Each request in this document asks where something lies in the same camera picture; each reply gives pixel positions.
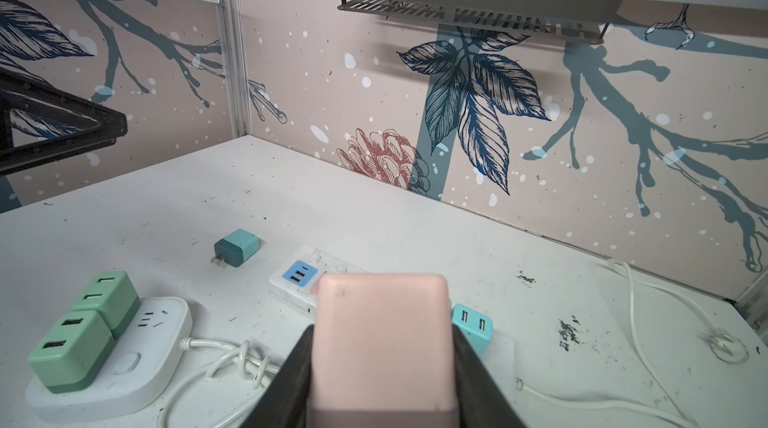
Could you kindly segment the pink charger plug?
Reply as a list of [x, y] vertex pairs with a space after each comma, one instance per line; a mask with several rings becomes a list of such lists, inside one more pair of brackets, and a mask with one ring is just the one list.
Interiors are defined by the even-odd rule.
[[319, 281], [310, 427], [456, 427], [448, 284], [436, 274]]

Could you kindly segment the green charger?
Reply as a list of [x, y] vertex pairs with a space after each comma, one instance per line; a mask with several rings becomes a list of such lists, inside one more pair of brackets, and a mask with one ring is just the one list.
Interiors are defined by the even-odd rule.
[[212, 264], [240, 267], [260, 249], [261, 239], [256, 235], [237, 229], [214, 244]]

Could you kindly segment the white square socket cube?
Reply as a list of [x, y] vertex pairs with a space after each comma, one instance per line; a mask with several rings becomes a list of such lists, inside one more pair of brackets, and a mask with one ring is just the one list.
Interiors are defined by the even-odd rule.
[[51, 424], [95, 422], [137, 412], [169, 385], [182, 357], [180, 341], [191, 334], [192, 326], [185, 300], [145, 298], [87, 388], [53, 394], [33, 379], [25, 391], [26, 402]]

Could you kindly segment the teal charger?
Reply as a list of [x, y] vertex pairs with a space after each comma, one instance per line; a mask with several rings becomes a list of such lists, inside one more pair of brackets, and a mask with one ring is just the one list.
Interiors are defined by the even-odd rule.
[[487, 352], [493, 338], [493, 321], [486, 315], [462, 304], [455, 304], [451, 321], [463, 333], [466, 340], [479, 356]]

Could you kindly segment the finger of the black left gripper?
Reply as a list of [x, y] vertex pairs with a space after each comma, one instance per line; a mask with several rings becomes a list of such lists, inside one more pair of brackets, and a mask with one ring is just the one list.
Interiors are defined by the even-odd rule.
[[3, 176], [110, 147], [127, 132], [120, 112], [1, 71]]

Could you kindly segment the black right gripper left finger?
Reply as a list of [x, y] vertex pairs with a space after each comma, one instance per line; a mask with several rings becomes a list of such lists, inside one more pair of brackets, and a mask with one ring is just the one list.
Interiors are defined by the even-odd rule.
[[299, 428], [308, 426], [308, 398], [314, 325], [309, 325], [271, 385], [248, 412], [241, 428]]

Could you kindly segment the light green charger plug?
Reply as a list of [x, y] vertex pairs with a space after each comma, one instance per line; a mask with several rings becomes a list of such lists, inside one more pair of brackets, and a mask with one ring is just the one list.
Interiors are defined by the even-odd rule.
[[27, 357], [38, 381], [51, 393], [87, 388], [116, 344], [97, 311], [74, 311], [61, 317]]

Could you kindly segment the long white power strip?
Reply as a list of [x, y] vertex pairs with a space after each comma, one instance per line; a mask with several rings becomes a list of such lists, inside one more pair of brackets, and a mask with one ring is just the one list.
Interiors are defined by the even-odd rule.
[[[270, 293], [279, 301], [295, 309], [311, 320], [317, 311], [317, 293], [319, 281], [324, 275], [366, 274], [360, 269], [338, 257], [320, 249], [303, 246], [292, 258], [286, 268], [278, 269], [269, 279]], [[457, 303], [449, 301], [451, 311]], [[494, 328], [492, 342], [480, 359], [491, 371], [514, 372], [515, 341], [508, 335]]]

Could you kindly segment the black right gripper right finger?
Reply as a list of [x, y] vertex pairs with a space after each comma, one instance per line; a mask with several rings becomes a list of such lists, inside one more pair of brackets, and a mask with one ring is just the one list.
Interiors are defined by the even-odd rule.
[[461, 428], [525, 428], [459, 327], [452, 326]]

